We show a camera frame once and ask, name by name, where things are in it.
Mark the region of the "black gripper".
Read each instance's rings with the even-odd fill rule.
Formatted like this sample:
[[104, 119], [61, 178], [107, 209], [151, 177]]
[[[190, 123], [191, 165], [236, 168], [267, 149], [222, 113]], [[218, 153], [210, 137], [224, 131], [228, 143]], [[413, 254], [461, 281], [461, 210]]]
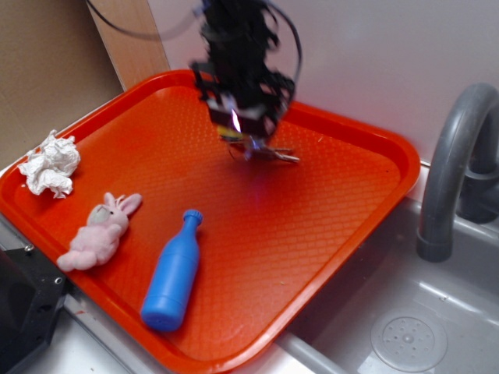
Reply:
[[267, 53], [280, 44], [267, 19], [289, 18], [270, 1], [205, 1], [202, 13], [207, 60], [190, 68], [211, 121], [244, 136], [272, 137], [296, 80], [267, 67]]

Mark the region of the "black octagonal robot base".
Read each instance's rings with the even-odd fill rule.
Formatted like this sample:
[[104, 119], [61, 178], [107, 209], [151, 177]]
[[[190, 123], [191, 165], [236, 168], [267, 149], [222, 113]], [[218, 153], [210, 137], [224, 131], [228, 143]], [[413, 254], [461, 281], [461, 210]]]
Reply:
[[19, 373], [51, 344], [66, 276], [33, 245], [1, 251], [1, 372]]

